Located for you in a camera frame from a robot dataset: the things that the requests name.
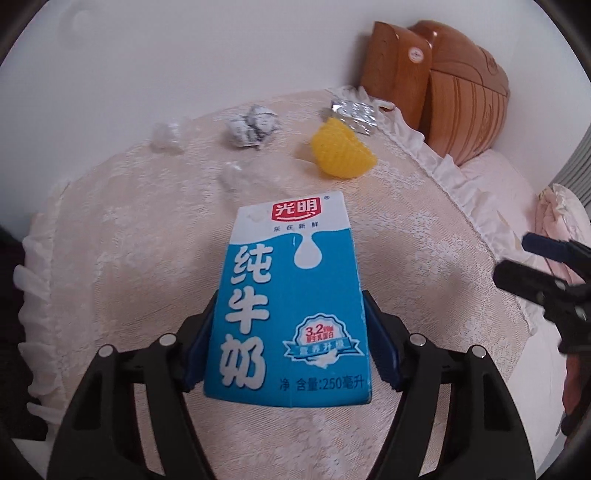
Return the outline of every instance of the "beige lace fabric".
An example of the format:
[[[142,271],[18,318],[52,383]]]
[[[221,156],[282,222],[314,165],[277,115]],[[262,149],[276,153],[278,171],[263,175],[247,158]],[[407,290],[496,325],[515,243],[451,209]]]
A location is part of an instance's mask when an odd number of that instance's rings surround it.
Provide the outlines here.
[[[379,158],[368,174],[350,181],[320,174],[309,140],[331,97],[259,101],[279,114],[282,129],[262,151],[226,142],[225,121],[245,105],[195,120],[183,154],[139,145],[56,193],[25,240],[26,268],[15,272],[26,294],[22,352],[35,375],[31,392],[43,404],[31,411],[59,424],[100,345],[143,348],[200,312],[217,287],[239,203],[334,189],[345,195],[362,287],[381,308],[441,347],[485,346],[510,376],[539,312],[491,280],[495,258],[527,260],[493,201],[450,158],[435,155],[399,111],[380,115],[380,131],[362,138]],[[219,176],[235,160],[249,160],[256,181],[232,195]],[[399,401],[373,365],[372,380],[372,402],[357,407],[246,406],[205,398],[201,386],[186,400],[220,479],[358,480],[368,475]],[[424,471],[437,463],[446,392]],[[157,470],[141,398],[139,418],[148,464]]]

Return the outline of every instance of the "yellow fruit-shaped sponge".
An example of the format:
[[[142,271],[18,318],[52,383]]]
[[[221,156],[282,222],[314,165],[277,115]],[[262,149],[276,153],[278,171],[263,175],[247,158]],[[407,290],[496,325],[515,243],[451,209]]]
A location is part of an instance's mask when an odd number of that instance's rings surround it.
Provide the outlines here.
[[[329,118],[312,137],[312,151],[320,169],[340,179],[363,175],[378,159],[353,130],[336,118]]]

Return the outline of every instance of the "pink pillow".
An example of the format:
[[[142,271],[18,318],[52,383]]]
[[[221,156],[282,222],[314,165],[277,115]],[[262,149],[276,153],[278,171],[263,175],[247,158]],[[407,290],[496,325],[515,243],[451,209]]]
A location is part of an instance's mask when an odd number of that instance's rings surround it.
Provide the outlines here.
[[[576,240],[591,245],[591,223],[577,196],[568,188],[553,184],[540,194],[535,212],[535,232],[554,240]],[[569,283],[583,280],[566,265],[548,260],[552,273]]]

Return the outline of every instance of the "white milk drop graphic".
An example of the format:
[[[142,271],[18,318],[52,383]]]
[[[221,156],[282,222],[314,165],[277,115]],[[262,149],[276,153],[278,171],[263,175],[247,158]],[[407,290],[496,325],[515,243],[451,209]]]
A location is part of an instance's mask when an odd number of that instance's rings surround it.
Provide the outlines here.
[[[317,267],[322,261],[322,252],[318,245],[312,240],[311,232],[298,232],[302,236],[300,246],[295,251],[294,263],[295,266],[302,270],[309,270],[310,268]]]

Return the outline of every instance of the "red logo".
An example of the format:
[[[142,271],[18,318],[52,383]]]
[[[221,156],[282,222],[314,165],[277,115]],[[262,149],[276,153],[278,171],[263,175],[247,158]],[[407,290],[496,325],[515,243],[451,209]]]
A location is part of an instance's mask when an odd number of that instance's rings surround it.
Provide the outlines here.
[[[320,197],[295,200],[273,205],[271,220],[276,222],[298,222],[320,213]]]

